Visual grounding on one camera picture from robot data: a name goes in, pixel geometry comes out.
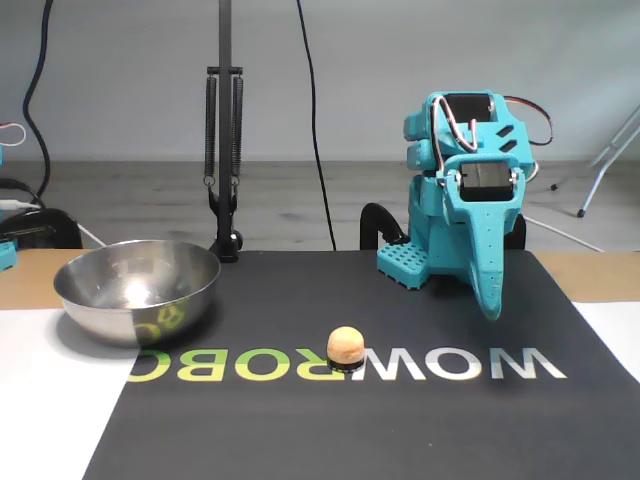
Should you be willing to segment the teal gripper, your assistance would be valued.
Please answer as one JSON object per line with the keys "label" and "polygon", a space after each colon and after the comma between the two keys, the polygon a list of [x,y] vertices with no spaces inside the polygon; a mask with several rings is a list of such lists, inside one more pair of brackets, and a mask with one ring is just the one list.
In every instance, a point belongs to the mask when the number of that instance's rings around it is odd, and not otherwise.
{"label": "teal gripper", "polygon": [[521,212],[533,155],[524,122],[505,102],[454,102],[452,116],[452,162],[437,176],[443,215],[463,228],[463,266],[482,313],[495,321],[502,311],[504,237]]}

